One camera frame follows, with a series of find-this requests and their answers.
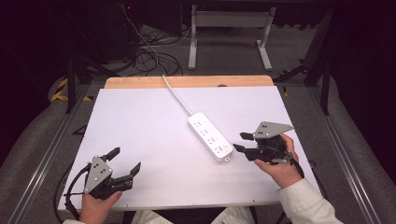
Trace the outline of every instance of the person's hand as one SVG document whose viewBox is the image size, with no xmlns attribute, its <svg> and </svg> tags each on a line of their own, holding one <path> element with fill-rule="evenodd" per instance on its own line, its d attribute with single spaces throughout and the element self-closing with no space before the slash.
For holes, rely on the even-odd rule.
<svg viewBox="0 0 396 224">
<path fill-rule="evenodd" d="M 106 200 L 95 199 L 91 194 L 82 195 L 82 208 L 79 221 L 86 224 L 101 224 L 107 218 L 110 208 L 122 195 L 122 191 L 113 193 Z"/>
<path fill-rule="evenodd" d="M 293 139 L 283 133 L 280 136 L 286 142 L 287 151 L 293 155 L 293 158 L 296 161 L 298 161 L 298 156 L 294 151 Z M 265 173 L 270 175 L 282 189 L 293 185 L 302 179 L 297 171 L 296 166 L 290 165 L 289 162 L 281 162 L 277 165 L 271 165 L 257 159 L 254 161 L 254 163 L 259 166 L 260 169 L 262 169 Z"/>
</svg>

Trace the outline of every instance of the white power strip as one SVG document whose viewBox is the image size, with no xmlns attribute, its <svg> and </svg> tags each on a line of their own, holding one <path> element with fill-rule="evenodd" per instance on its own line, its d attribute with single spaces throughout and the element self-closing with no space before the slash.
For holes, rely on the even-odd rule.
<svg viewBox="0 0 396 224">
<path fill-rule="evenodd" d="M 203 113 L 191 115 L 189 126 L 216 161 L 222 162 L 231 159 L 233 145 L 224 138 Z"/>
</svg>

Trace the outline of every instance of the gray floor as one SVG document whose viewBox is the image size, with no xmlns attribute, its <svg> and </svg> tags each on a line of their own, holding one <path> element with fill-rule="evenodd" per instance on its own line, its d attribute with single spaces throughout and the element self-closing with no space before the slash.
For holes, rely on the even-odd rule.
<svg viewBox="0 0 396 224">
<path fill-rule="evenodd" d="M 298 60 L 304 57 L 315 29 L 301 31 L 273 26 L 267 43 L 272 72 L 264 71 L 255 47 L 261 33 L 260 29 L 242 29 L 236 35 L 216 30 L 201 32 L 194 71 L 187 69 L 188 40 L 155 49 L 176 57 L 185 76 L 278 77 L 281 71 L 299 65 Z M 134 71 L 128 69 L 121 74 L 126 76 Z M 149 75 L 161 73 L 157 69 Z M 318 108 L 320 83 L 315 88 L 307 88 L 301 82 L 304 76 L 293 77 L 282 84 L 287 86 L 288 96 L 280 87 L 279 92 L 307 158 L 317 164 L 315 171 L 337 217 L 345 223 L 396 223 L 396 188 L 339 101 L 336 84 L 332 81 L 330 116 L 326 117 Z M 90 86 L 79 85 L 80 92 L 95 96 L 105 81 L 104 77 L 96 77 Z M 0 170 L 0 223 L 57 222 L 52 211 L 53 193 L 78 151 L 81 136 L 73 135 L 73 131 L 88 124 L 93 104 L 80 102 L 75 111 L 66 116 L 67 102 L 54 101 L 26 128 Z M 63 188 L 61 186 L 57 198 L 61 197 Z M 282 211 L 280 205 L 258 206 L 256 210 L 260 223 L 275 223 Z M 72 217 L 64 212 L 61 216 Z M 121 214 L 111 213 L 106 223 L 121 223 Z"/>
</svg>

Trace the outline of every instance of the white tabletop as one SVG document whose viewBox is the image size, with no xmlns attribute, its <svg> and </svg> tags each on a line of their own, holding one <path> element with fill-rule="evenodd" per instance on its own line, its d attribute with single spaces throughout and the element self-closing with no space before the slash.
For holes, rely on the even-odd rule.
<svg viewBox="0 0 396 224">
<path fill-rule="evenodd" d="M 175 88 L 192 112 L 203 112 L 232 144 L 261 121 L 292 124 L 277 87 Z M 278 186 L 244 154 L 218 163 L 188 127 L 189 114 L 168 89 L 100 90 L 66 188 L 95 155 L 120 147 L 107 164 L 114 178 L 128 175 L 141 161 L 134 187 L 123 192 L 114 210 L 170 209 L 279 203 Z M 305 177 L 318 190 L 296 132 L 295 150 Z M 82 192 L 84 177 L 73 192 Z M 81 197 L 72 196 L 80 209 Z M 64 197 L 59 203 L 64 210 Z"/>
</svg>

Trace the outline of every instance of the power outlet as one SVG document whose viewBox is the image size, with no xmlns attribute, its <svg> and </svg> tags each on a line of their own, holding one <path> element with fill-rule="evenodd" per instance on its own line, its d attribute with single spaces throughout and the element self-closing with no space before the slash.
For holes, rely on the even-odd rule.
<svg viewBox="0 0 396 224">
<path fill-rule="evenodd" d="M 215 161 L 229 161 L 233 154 L 231 145 L 203 113 L 189 117 L 189 127 L 209 151 Z"/>
</svg>

